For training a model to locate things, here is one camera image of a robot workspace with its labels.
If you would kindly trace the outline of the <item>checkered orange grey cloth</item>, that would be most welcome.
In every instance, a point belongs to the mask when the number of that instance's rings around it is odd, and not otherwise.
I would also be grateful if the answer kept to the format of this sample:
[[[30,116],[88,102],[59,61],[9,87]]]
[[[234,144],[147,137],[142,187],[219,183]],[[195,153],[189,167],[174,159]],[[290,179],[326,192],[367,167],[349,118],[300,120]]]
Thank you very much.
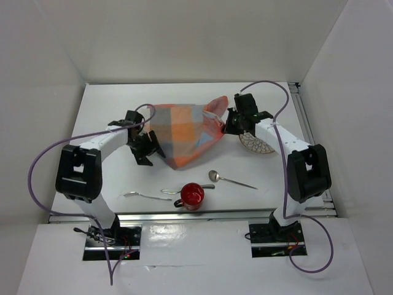
[[[155,104],[145,131],[154,131],[173,170],[185,167],[207,152],[224,136],[222,116],[228,98],[220,96],[208,104]]]

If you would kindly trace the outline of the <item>floral patterned plate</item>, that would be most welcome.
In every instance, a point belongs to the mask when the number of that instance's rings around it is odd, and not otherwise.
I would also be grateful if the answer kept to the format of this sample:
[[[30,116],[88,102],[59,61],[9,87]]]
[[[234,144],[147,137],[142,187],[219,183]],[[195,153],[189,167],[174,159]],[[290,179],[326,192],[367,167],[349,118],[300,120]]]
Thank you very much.
[[[262,140],[252,136],[250,133],[240,134],[239,140],[241,144],[249,151],[255,154],[271,154],[275,150]]]

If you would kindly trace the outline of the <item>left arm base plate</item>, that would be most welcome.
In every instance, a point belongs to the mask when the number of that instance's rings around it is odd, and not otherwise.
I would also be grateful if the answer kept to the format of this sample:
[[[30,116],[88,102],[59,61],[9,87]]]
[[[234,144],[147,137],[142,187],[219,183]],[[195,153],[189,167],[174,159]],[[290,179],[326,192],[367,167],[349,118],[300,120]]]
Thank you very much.
[[[73,228],[74,232],[84,234],[86,237],[83,261],[105,261],[103,238],[98,229],[90,226],[87,230],[78,227]],[[139,260],[142,227],[121,228],[118,238],[106,237],[107,250],[111,261],[118,260],[123,255],[123,260]]]

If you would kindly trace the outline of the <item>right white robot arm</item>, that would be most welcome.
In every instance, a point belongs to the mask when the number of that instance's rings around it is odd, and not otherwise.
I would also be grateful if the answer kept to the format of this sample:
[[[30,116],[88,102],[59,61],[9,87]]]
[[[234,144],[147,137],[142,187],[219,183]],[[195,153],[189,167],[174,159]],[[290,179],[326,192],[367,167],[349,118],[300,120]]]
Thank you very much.
[[[254,97],[236,94],[228,109],[224,133],[249,133],[281,155],[284,161],[284,200],[269,216],[268,234],[281,241],[295,227],[311,199],[332,185],[325,148],[309,144],[279,125],[267,111],[260,112]]]

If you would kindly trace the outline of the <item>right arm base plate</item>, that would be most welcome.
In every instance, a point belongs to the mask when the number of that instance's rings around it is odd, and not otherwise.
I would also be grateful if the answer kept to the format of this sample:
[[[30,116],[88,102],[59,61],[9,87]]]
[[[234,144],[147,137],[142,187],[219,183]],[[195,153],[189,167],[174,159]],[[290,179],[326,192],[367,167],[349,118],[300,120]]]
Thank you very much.
[[[253,258],[273,258],[288,256],[307,256],[303,229],[298,222],[285,233],[273,234],[268,224],[249,224],[249,232],[244,235],[251,243]]]

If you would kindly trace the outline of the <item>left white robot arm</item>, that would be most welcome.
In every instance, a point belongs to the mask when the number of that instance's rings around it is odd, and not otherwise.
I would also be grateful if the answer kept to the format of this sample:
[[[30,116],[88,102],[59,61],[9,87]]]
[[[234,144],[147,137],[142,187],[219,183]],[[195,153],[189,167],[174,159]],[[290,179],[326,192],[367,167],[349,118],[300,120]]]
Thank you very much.
[[[107,245],[121,238],[118,216],[108,207],[101,189],[102,162],[118,148],[128,146],[138,165],[152,166],[148,156],[157,153],[165,158],[154,131],[144,131],[144,116],[128,110],[122,120],[108,124],[106,133],[97,135],[79,146],[62,148],[56,191],[76,203],[88,215],[93,227],[100,229],[99,237]]]

